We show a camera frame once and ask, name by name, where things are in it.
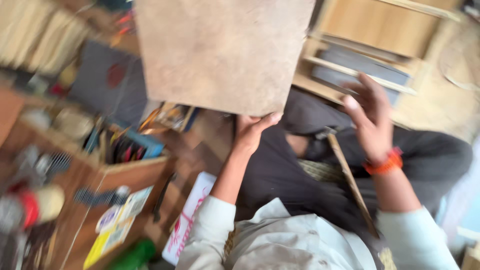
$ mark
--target wooden frame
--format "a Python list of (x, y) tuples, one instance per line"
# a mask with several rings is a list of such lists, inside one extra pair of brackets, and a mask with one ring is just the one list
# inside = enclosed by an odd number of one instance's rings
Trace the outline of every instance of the wooden frame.
[(423, 86), (424, 78), (427, 77), (428, 74), (431, 72), (431, 69), (433, 67), (433, 63), (431, 63), (431, 56), (439, 50), (437, 40), (441, 35), (443, 35), (443, 32), (445, 32), (446, 25), (450, 25), (448, 24), (448, 22), (452, 22), (452, 20), (457, 21), (457, 18), (459, 16), (454, 12), (449, 12), (425, 4), (419, 4), (409, 0), (377, 1), (387, 2), (393, 5), (401, 6), (404, 8), (416, 10), (422, 13), (442, 18), (432, 38), (429, 40), (428, 46), (422, 59), (409, 58), (391, 51), (386, 51), (384, 49), (379, 49), (370, 45), (362, 44), (354, 40), (348, 40), (332, 35), (324, 35), (323, 28), (325, 22), (331, 18), (333, 9), (332, 7), (334, 7), (336, 3), (336, 0), (324, 0), (322, 9), (320, 10), (320, 13), (316, 19), (312, 32), (307, 37), (303, 50), (300, 54), (299, 63), (297, 65), (292, 84), (309, 92), (317, 94), (329, 101), (342, 104), (341, 97), (349, 93), (349, 90), (340, 88), (338, 86), (326, 85), (311, 78), (312, 68), (315, 65), (321, 65), (352, 76), (356, 76), (357, 74), (356, 71), (350, 68), (346, 68), (341, 65), (334, 64), (316, 57), (317, 51), (319, 49), (325, 49), (326, 47), (328, 47), (328, 44), (325, 44), (325, 42), (323, 42), (326, 41), (327, 43), (337, 44), (350, 50), (362, 53), (364, 55), (372, 56), (376, 61), (386, 62), (393, 67), (412, 75), (412, 78), (407, 82), (405, 86), (394, 84), (380, 78), (374, 77), (373, 79), (380, 83), (382, 86), (391, 88), (401, 93), (415, 95), (417, 91), (420, 90)]
[(432, 7), (432, 6), (418, 3), (418, 2), (413, 2), (410, 0), (377, 0), (377, 1), (389, 3), (389, 4), (406, 8), (406, 9), (415, 10), (428, 15), (433, 15), (441, 18), (448, 18), (457, 22), (460, 21), (460, 17), (457, 16), (454, 12), (450, 12), (444, 9)]
[[(329, 69), (332, 69), (332, 70), (335, 70), (335, 71), (338, 71), (338, 72), (341, 72), (341, 73), (345, 73), (345, 74), (348, 74), (350, 76), (357, 77), (358, 74), (359, 74), (358, 71), (355, 71), (353, 69), (350, 69), (350, 68), (347, 68), (347, 67), (329, 62), (329, 61), (325, 61), (325, 60), (317, 58), (317, 57), (306, 56), (304, 59), (309, 61), (309, 62), (312, 62), (314, 64), (317, 64), (317, 65), (320, 65), (320, 66), (323, 66), (323, 67), (326, 67), (326, 68), (329, 68)], [(399, 85), (399, 84), (396, 84), (396, 83), (392, 83), (392, 82), (389, 82), (387, 80), (377, 78), (375, 76), (370, 76), (370, 75), (368, 75), (368, 76), (370, 78), (372, 78), (374, 81), (378, 82), (383, 87), (387, 87), (387, 88), (390, 88), (390, 89), (393, 89), (393, 90), (396, 90), (396, 91), (402, 92), (402, 93), (407, 93), (407, 94), (412, 94), (412, 95), (417, 94), (417, 92), (410, 87), (406, 87), (406, 86), (402, 86), (402, 85)]]

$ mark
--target label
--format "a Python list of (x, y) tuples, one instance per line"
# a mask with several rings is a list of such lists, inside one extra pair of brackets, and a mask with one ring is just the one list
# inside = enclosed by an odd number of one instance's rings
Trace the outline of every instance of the label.
[(88, 253), (84, 263), (84, 270), (94, 265), (105, 254), (123, 244), (134, 221), (135, 217), (130, 217), (124, 222), (116, 224), (109, 230), (102, 232), (96, 238), (92, 249)]
[(153, 186), (130, 194), (122, 207), (110, 207), (98, 221), (95, 232), (100, 235), (95, 240), (84, 263), (84, 269), (94, 265), (111, 250), (123, 244), (135, 217), (142, 212)]
[(150, 192), (152, 192), (153, 186), (142, 189), (135, 193), (130, 194), (127, 202), (122, 207), (119, 215), (118, 222), (122, 222), (129, 217), (135, 217), (142, 212), (145, 202), (147, 202)]
[(135, 217), (145, 206), (148, 196), (152, 192), (153, 186), (144, 188), (140, 191), (130, 194), (127, 202), (122, 207), (112, 206), (110, 207), (98, 220), (96, 224), (95, 232), (103, 233), (116, 224), (127, 220), (130, 217)]
[(121, 207), (118, 206), (112, 206), (110, 209), (108, 209), (96, 224), (95, 232), (101, 233), (113, 227), (117, 222), (120, 210)]

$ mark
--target green object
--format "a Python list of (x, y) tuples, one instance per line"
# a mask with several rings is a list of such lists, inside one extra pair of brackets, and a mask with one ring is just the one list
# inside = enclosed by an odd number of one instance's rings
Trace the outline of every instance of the green object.
[(141, 240), (115, 259), (107, 270), (136, 270), (148, 262), (155, 252), (152, 240)]

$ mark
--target wooden cabinet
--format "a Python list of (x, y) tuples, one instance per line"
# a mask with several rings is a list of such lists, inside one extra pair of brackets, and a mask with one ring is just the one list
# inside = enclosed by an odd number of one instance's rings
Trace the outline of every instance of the wooden cabinet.
[[(52, 182), (59, 184), (65, 192), (65, 204), (57, 219), (57, 232), (48, 270), (81, 270), (98, 234), (96, 225), (109, 206), (95, 208), (75, 203), (76, 191), (88, 187), (102, 192), (126, 185), (131, 192), (153, 186), (142, 212), (136, 216), (125, 242), (108, 253), (90, 269), (103, 269), (115, 256), (142, 236), (144, 226), (151, 215), (156, 200), (172, 174), (175, 160), (167, 154), (156, 159), (132, 161), (124, 164), (106, 165), (86, 155), (68, 138), (49, 129), (41, 131), (23, 120), (17, 120), (8, 137), (0, 147), (0, 164), (14, 167), (16, 155), (29, 145), (36, 145), (41, 152), (68, 152), (72, 156), (69, 169), (56, 175)], [(0, 177), (9, 177), (8, 173)]]

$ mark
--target finger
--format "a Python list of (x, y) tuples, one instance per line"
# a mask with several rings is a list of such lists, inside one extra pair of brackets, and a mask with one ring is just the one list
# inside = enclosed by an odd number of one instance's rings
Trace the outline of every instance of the finger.
[(358, 80), (375, 94), (384, 94), (385, 92), (383, 86), (363, 72), (359, 73)]
[(351, 89), (359, 94), (362, 94), (365, 91), (369, 91), (363, 84), (355, 82), (342, 82), (340, 86), (343, 88)]
[(257, 132), (262, 132), (271, 126), (278, 124), (280, 119), (282, 119), (282, 115), (283, 114), (279, 112), (272, 112), (254, 124), (252, 128)]
[(344, 96), (342, 100), (345, 105), (345, 112), (350, 116), (357, 128), (373, 125), (360, 104), (351, 95)]

